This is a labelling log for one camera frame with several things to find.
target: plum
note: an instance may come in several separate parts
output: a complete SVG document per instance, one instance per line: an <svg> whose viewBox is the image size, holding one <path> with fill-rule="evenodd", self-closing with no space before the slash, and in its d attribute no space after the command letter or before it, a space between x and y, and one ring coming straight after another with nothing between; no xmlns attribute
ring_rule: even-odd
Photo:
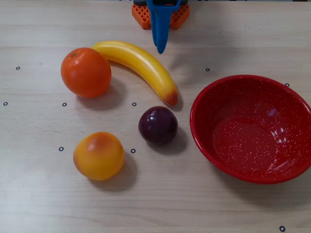
<svg viewBox="0 0 311 233"><path fill-rule="evenodd" d="M166 107L148 109L140 118L138 129L149 143L163 145L170 142L177 133L178 122L175 115Z"/></svg>

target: orange robot part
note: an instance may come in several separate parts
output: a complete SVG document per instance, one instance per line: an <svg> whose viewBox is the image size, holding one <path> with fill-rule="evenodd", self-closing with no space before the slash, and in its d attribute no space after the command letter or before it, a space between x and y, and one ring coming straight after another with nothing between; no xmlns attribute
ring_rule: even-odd
<svg viewBox="0 0 311 233"><path fill-rule="evenodd" d="M132 6L132 15L140 24L143 29L148 29L151 26L150 11L147 6ZM190 6L187 4L185 6L180 6L178 11L172 13L170 27L172 29L178 29L183 22L190 15Z"/></svg>

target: orange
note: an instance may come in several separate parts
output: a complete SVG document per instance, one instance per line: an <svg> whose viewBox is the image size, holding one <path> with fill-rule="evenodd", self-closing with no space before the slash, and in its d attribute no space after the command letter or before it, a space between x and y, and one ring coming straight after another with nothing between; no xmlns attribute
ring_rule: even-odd
<svg viewBox="0 0 311 233"><path fill-rule="evenodd" d="M99 52L91 48L79 48L65 57L61 75L66 87L74 94L95 98L108 89L111 67Z"/></svg>

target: toy fruit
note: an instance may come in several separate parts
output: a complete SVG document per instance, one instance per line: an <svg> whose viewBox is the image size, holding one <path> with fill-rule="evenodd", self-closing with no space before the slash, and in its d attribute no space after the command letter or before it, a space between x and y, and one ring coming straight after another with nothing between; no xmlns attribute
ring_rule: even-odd
<svg viewBox="0 0 311 233"><path fill-rule="evenodd" d="M84 98L103 94L111 81L109 62L90 48L70 52L61 65L61 75L66 87Z"/></svg>
<svg viewBox="0 0 311 233"><path fill-rule="evenodd" d="M104 41L92 47L108 60L138 73L167 104L178 101L177 87L164 66L142 48L121 41Z"/></svg>
<svg viewBox="0 0 311 233"><path fill-rule="evenodd" d="M148 109L140 118L138 129L142 137L157 145L170 142L177 133L178 122L167 108L156 106Z"/></svg>
<svg viewBox="0 0 311 233"><path fill-rule="evenodd" d="M75 148L73 161L84 176L103 181L117 174L124 162L121 142L106 132L93 133Z"/></svg>

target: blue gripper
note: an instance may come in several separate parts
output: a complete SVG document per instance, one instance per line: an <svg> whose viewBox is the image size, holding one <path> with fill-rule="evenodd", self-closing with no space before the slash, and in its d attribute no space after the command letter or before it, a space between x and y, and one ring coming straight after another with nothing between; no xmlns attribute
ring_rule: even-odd
<svg viewBox="0 0 311 233"><path fill-rule="evenodd" d="M172 13L178 11L181 0L176 5L154 5L154 0L146 0L151 16L152 37L157 51L162 54L169 37Z"/></svg>

